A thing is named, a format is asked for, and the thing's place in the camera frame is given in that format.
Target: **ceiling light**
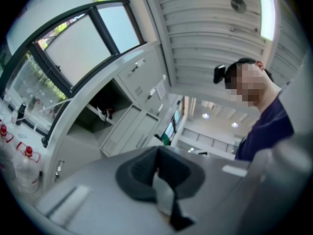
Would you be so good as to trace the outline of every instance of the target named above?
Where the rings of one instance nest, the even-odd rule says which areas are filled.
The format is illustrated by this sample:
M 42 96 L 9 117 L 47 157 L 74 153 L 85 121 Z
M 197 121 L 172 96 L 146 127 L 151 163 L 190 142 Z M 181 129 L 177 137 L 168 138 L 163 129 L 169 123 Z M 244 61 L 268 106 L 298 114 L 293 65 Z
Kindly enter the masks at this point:
M 204 113 L 204 114 L 202 114 L 202 117 L 203 117 L 204 119 L 208 119 L 208 118 L 209 118 L 209 114 L 208 114 L 208 113 Z
M 237 124 L 236 122 L 234 122 L 234 123 L 231 124 L 231 127 L 237 128 L 237 127 L 238 127 L 238 124 Z
M 261 37 L 273 41 L 275 32 L 274 0 L 261 0 Z

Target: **metal railing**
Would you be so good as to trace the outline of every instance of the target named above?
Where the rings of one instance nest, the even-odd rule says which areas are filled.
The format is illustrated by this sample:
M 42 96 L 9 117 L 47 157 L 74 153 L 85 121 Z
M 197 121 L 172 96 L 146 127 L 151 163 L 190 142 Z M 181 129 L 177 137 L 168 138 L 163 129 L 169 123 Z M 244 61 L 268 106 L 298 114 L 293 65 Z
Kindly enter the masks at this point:
M 200 133 L 191 131 L 189 129 L 184 128 L 182 132 L 182 136 L 192 139 L 194 141 L 203 143 L 205 145 L 208 145 L 209 147 L 213 147 L 215 149 L 218 149 L 220 151 L 224 151 L 227 153 L 236 153 L 238 147 L 234 146 L 232 144 L 228 144 L 226 142 L 202 135 Z

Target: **man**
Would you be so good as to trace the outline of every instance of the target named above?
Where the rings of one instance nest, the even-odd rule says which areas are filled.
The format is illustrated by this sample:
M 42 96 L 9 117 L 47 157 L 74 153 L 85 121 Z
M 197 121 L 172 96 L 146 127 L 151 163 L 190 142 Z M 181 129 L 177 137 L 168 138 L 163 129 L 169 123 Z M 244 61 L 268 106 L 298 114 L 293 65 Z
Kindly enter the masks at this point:
M 291 122 L 278 98 L 281 88 L 274 83 L 261 61 L 242 58 L 227 70 L 223 65 L 216 67 L 214 83 L 223 79 L 226 89 L 235 91 L 261 113 L 247 138 L 241 141 L 236 159 L 252 161 L 259 150 L 271 148 L 293 134 Z

